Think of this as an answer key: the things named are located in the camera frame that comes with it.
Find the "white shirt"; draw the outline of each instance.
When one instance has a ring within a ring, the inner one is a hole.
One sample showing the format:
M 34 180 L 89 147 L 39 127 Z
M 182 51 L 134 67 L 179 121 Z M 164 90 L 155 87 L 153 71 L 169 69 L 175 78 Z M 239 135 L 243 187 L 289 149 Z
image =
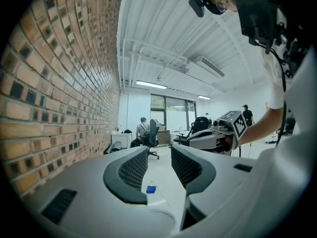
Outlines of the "white shirt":
M 286 26 L 286 18 L 278 10 L 277 12 L 277 22 L 283 22 Z M 273 44 L 272 48 L 276 51 L 280 58 L 283 57 L 285 47 L 283 45 L 277 46 Z M 265 75 L 271 82 L 271 97 L 269 107 L 271 109 L 280 109 L 284 105 L 284 91 L 282 83 L 282 73 L 278 61 L 275 56 L 270 52 L 268 55 L 265 53 L 265 49 L 261 48 L 261 54 L 263 59 L 263 65 L 265 68 Z M 288 66 L 283 66 L 284 71 L 288 69 Z

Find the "window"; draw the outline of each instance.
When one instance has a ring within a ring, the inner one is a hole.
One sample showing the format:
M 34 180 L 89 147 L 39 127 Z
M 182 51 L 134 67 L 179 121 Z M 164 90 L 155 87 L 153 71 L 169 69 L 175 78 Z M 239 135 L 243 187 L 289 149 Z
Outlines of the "window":
M 151 95 L 151 117 L 170 131 L 186 131 L 196 119 L 196 104 L 192 101 Z

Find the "blue object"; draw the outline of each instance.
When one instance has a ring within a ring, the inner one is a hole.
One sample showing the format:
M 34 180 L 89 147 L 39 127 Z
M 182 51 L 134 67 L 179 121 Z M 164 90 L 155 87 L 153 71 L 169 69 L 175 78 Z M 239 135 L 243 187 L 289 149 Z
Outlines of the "blue object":
M 148 186 L 147 188 L 147 194 L 154 193 L 156 191 L 157 187 L 156 186 Z

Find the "person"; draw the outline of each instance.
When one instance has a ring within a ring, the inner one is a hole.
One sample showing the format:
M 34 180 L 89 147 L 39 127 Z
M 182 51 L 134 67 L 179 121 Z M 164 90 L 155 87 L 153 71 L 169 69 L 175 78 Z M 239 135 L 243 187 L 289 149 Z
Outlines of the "person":
M 244 111 L 242 112 L 244 119 L 246 120 L 247 126 L 250 127 L 254 124 L 253 113 L 249 110 L 248 105 L 243 105 Z
M 147 119 L 145 117 L 141 118 L 141 123 L 137 126 L 137 131 L 135 133 L 135 139 L 131 142 L 130 147 L 137 147 L 142 144 L 142 140 L 139 136 L 143 136 L 144 133 L 149 131 L 149 125 L 147 124 Z
M 224 13 L 226 10 L 233 12 L 237 11 L 234 0 L 210 0 L 208 9 L 217 15 Z M 286 23 L 285 17 L 279 12 L 278 22 Z M 251 143 L 255 140 L 264 138 L 281 127 L 283 117 L 283 86 L 281 78 L 281 70 L 278 61 L 275 59 L 272 53 L 265 54 L 265 50 L 261 48 L 262 57 L 260 57 L 259 66 L 264 65 L 264 72 L 267 75 L 271 83 L 271 100 L 268 111 L 264 116 L 253 126 L 247 128 L 238 146 L 246 143 Z M 285 47 L 281 45 L 279 48 L 273 45 L 273 49 L 276 50 L 278 55 L 282 57 Z M 232 150 L 233 136 L 226 137 L 226 143 L 228 148 L 226 150 Z

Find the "black cable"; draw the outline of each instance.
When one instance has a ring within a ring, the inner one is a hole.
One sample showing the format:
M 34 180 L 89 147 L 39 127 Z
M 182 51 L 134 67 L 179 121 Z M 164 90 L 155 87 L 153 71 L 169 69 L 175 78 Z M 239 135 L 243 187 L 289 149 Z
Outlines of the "black cable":
M 264 49 L 266 49 L 265 45 L 262 45 L 260 43 L 257 43 L 257 45 L 262 47 L 262 48 L 264 48 Z M 285 92 L 286 91 L 286 80 L 285 80 L 285 75 L 284 75 L 284 69 L 283 69 L 283 66 L 282 66 L 282 61 L 281 61 L 281 59 L 279 58 L 278 54 L 275 52 L 274 49 L 271 48 L 270 52 L 275 56 L 275 58 L 277 59 L 277 61 L 279 63 L 279 66 L 281 68 L 283 91 Z M 280 131 L 278 133 L 278 137 L 277 137 L 277 141 L 276 141 L 276 145 L 275 146 L 278 146 L 278 144 L 279 144 L 279 142 L 281 140 L 283 131 L 284 131 L 284 127 L 285 127 L 285 124 L 286 124 L 286 110 L 287 110 L 286 102 L 284 101 L 282 125 L 281 125 Z

